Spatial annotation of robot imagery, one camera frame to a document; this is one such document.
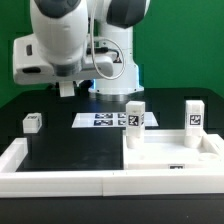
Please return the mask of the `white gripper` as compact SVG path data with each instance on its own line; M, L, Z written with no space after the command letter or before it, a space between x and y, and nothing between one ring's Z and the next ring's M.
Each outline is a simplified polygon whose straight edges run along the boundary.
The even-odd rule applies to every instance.
M13 47L14 81L20 85L60 82L60 96L74 96L71 81L100 79L86 47L86 37L66 34L18 38Z

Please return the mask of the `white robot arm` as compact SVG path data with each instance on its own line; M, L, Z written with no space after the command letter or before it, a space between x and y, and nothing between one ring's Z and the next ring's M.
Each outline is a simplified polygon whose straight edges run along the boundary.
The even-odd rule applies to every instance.
M90 80L92 97L123 101L141 93L133 60L133 26L150 0L30 0L33 33L13 46L13 78L20 85L57 84L73 96Z

